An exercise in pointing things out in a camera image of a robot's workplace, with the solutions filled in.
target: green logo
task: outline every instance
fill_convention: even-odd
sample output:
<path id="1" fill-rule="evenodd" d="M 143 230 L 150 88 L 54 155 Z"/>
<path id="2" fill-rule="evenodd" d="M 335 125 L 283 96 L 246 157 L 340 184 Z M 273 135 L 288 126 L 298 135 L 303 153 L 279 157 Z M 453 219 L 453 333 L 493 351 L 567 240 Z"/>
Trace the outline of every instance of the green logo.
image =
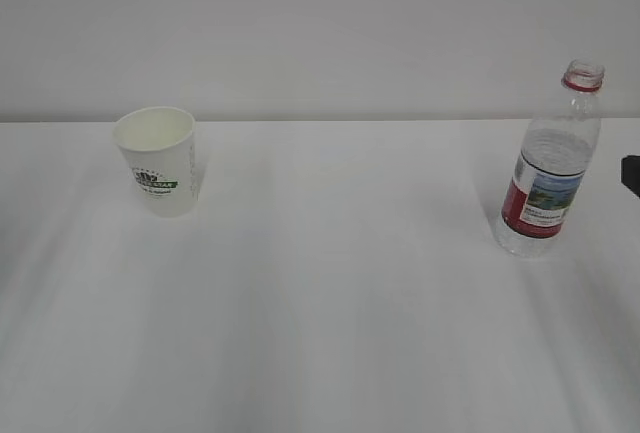
<path id="1" fill-rule="evenodd" d="M 145 170 L 142 168 L 132 168 L 133 176 L 140 188 L 152 195 L 166 195 L 178 186 L 177 181 L 169 181 L 162 174 Z"/>

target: cup rim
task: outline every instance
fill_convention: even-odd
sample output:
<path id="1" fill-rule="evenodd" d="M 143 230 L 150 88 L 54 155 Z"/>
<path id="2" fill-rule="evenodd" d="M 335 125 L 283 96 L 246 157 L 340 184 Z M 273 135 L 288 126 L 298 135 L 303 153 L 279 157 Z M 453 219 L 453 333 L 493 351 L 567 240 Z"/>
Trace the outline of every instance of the cup rim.
<path id="1" fill-rule="evenodd" d="M 121 127 L 122 123 L 124 123 L 127 119 L 131 118 L 132 116 L 139 115 L 140 113 L 144 113 L 144 112 L 149 111 L 149 110 L 173 110 L 174 112 L 183 114 L 184 116 L 189 118 L 189 121 L 190 121 L 189 131 L 184 136 L 180 137 L 179 140 L 175 141 L 174 143 L 171 143 L 170 145 L 163 146 L 162 148 L 144 149 L 144 148 L 129 148 L 127 146 L 124 146 L 120 142 L 120 140 L 118 139 L 118 136 L 117 136 L 117 131 Z M 147 106 L 145 108 L 140 108 L 139 110 L 132 111 L 131 113 L 127 113 L 122 118 L 120 118 L 118 121 L 116 121 L 116 123 L 115 123 L 115 125 L 113 127 L 113 131 L 111 132 L 111 136 L 113 138 L 113 142 L 116 145 L 118 145 L 119 148 L 121 148 L 123 150 L 131 151 L 131 152 L 135 152 L 135 153 L 157 153 L 159 151 L 165 151 L 165 150 L 168 150 L 170 148 L 174 148 L 174 147 L 180 145 L 181 143 L 184 143 L 186 140 L 188 140 L 193 135 L 193 130 L 195 128 L 195 124 L 196 124 L 196 120 L 193 117 L 193 115 L 191 113 L 189 113 L 188 111 L 183 110 L 181 108 L 176 108 L 174 106 Z"/>

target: white wall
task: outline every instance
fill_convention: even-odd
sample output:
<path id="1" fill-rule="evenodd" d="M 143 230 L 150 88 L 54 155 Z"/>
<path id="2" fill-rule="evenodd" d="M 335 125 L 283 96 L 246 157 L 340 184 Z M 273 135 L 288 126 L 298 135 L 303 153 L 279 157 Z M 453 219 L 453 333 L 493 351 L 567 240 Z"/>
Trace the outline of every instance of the white wall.
<path id="1" fill-rule="evenodd" d="M 640 0 L 0 0 L 0 117 L 527 116 L 574 57 L 640 116 Z"/>

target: white table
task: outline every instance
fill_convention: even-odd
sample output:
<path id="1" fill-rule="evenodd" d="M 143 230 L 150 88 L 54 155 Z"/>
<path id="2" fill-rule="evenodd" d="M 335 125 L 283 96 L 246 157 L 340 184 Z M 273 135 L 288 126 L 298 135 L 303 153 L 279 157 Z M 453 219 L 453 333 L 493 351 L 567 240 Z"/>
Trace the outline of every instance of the white table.
<path id="1" fill-rule="evenodd" d="M 0 127 L 3 433 L 638 432 L 640 121 L 534 261 L 485 216 L 522 121 L 200 124 L 174 220 L 111 126 Z"/>

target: paper cup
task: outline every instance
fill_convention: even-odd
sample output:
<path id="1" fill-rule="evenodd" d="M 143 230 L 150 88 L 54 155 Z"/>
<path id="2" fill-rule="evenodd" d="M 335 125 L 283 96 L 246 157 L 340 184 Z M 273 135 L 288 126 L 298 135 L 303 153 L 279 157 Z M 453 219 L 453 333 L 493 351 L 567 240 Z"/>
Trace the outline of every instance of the paper cup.
<path id="1" fill-rule="evenodd" d="M 194 127 L 186 111 L 152 107 L 122 117 L 113 130 L 144 202 L 159 216 L 181 215 L 196 202 Z"/>

